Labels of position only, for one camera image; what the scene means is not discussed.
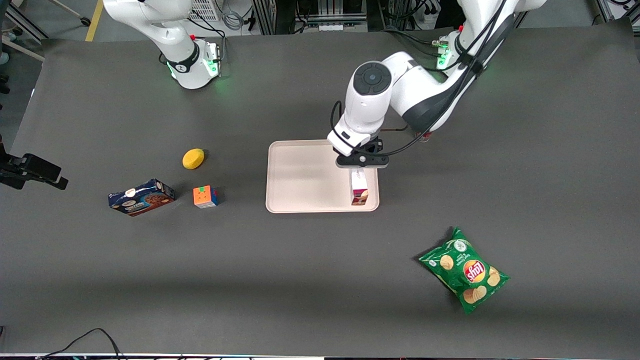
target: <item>lays logo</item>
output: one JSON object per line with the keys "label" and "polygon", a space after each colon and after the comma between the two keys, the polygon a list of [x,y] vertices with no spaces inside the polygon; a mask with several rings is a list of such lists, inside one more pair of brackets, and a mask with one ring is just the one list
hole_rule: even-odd
{"label": "lays logo", "polygon": [[469,260],[464,266],[465,276],[470,282],[480,282],[484,279],[486,270],[482,262],[478,260]]}

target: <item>beige tray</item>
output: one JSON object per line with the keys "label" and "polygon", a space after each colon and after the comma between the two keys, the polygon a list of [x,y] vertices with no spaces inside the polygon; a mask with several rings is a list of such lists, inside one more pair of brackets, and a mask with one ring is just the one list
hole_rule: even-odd
{"label": "beige tray", "polygon": [[365,169],[369,198],[351,205],[349,169],[335,164],[327,140],[291,140],[269,146],[267,210],[272,213],[374,211],[380,204],[378,169]]}

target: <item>yellow sponge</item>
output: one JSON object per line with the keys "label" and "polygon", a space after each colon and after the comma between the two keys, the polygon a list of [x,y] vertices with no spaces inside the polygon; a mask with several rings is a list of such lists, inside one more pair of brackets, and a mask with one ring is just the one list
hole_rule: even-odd
{"label": "yellow sponge", "polygon": [[204,161],[204,151],[202,149],[191,149],[182,157],[182,166],[193,170],[199,167]]}

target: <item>green chip bag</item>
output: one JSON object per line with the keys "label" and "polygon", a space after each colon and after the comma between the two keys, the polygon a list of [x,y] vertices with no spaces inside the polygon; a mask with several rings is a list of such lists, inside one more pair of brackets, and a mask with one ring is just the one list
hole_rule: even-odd
{"label": "green chip bag", "polygon": [[456,294],[467,314],[509,280],[480,258],[458,228],[451,240],[429,251],[420,261]]}

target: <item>gray tabletop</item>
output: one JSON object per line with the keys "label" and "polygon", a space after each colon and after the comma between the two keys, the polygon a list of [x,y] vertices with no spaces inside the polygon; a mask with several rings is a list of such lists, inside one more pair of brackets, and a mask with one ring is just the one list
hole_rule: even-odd
{"label": "gray tabletop", "polygon": [[[353,70],[405,48],[393,36],[231,38],[222,78],[195,91],[151,42],[48,43],[13,152],[70,182],[0,189],[2,351],[99,326],[124,352],[640,357],[630,34],[624,21],[515,31],[432,140],[379,172],[376,211],[315,215],[266,210],[267,149],[324,138]],[[209,158],[185,170],[193,147]],[[108,208],[151,177],[180,199],[136,218]],[[226,203],[196,208],[203,184]],[[412,259],[452,225],[511,276],[471,315]]]}

